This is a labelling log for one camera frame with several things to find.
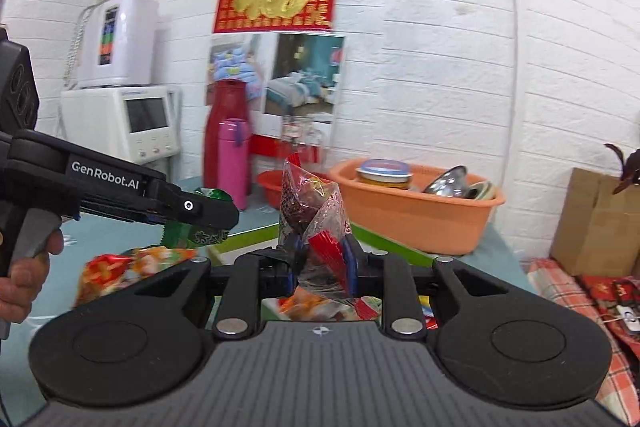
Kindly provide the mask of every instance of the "red checkered blanket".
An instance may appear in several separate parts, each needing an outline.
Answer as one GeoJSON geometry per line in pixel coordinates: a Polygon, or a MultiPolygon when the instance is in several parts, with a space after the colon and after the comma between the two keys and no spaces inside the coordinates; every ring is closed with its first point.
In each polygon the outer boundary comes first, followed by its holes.
{"type": "Polygon", "coordinates": [[[589,317],[606,333],[613,356],[596,400],[624,423],[635,426],[640,422],[640,405],[629,363],[603,324],[593,301],[552,259],[534,259],[527,276],[539,295],[589,317]]]}

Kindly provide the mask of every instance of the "light blue tablecloth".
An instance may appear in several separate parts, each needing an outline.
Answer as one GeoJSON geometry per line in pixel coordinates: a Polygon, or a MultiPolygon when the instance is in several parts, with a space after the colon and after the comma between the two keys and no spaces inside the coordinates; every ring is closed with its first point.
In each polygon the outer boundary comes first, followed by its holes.
{"type": "MultiPolygon", "coordinates": [[[[181,185],[187,190],[193,190],[198,187],[198,179],[187,180],[181,185]]],[[[234,232],[272,225],[277,220],[277,211],[268,207],[260,197],[259,190],[256,190],[250,198],[249,211],[241,214],[234,232]]],[[[52,257],[49,278],[34,302],[31,318],[21,325],[13,325],[11,336],[2,343],[0,391],[14,425],[18,425],[44,405],[44,399],[29,371],[27,353],[34,333],[34,323],[43,324],[47,319],[33,317],[59,315],[71,308],[84,263],[103,253],[120,253],[133,247],[158,244],[162,227],[83,215],[78,222],[65,223],[63,233],[71,236],[75,243],[65,247],[60,256],[52,257]]],[[[478,249],[461,259],[471,266],[532,291],[510,249],[492,226],[485,230],[478,249]]]]}

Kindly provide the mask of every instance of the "candy wrapper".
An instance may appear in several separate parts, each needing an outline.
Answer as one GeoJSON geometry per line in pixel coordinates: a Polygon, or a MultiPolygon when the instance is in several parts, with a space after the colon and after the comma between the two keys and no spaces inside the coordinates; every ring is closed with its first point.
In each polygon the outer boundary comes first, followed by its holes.
{"type": "Polygon", "coordinates": [[[196,255],[196,250],[148,247],[134,248],[121,255],[94,257],[80,274],[75,306],[131,286],[196,255]]]}
{"type": "MultiPolygon", "coordinates": [[[[194,194],[206,198],[231,201],[231,196],[219,188],[196,188],[194,194]]],[[[222,243],[229,236],[228,230],[206,229],[178,221],[167,221],[161,244],[167,248],[199,248],[222,243]]]]}
{"type": "Polygon", "coordinates": [[[342,241],[347,233],[351,225],[338,185],[302,169],[297,154],[289,156],[282,174],[279,244],[302,266],[300,287],[348,304],[361,319],[374,319],[378,312],[352,295],[355,261],[342,241]]]}

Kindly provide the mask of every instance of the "orange plastic basin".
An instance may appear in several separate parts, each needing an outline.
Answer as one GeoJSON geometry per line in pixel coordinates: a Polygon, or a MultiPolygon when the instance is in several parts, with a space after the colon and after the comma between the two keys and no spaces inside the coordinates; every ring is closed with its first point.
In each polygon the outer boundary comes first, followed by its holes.
{"type": "MultiPolygon", "coordinates": [[[[492,208],[504,203],[499,188],[493,200],[485,201],[422,194],[446,171],[426,165],[410,165],[412,185],[420,192],[360,183],[356,168],[364,160],[348,160],[329,171],[329,178],[340,185],[349,219],[416,250],[446,255],[472,252],[492,208]]],[[[466,180],[469,184],[485,181],[475,174],[468,174],[466,180]]]]}

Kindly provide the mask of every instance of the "blue container lid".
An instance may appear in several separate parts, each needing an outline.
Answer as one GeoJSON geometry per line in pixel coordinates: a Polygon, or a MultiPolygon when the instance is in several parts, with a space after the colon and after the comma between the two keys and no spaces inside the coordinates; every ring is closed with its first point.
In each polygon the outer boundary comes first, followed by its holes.
{"type": "Polygon", "coordinates": [[[395,160],[366,160],[358,168],[359,172],[378,176],[409,176],[409,165],[395,160]]]}

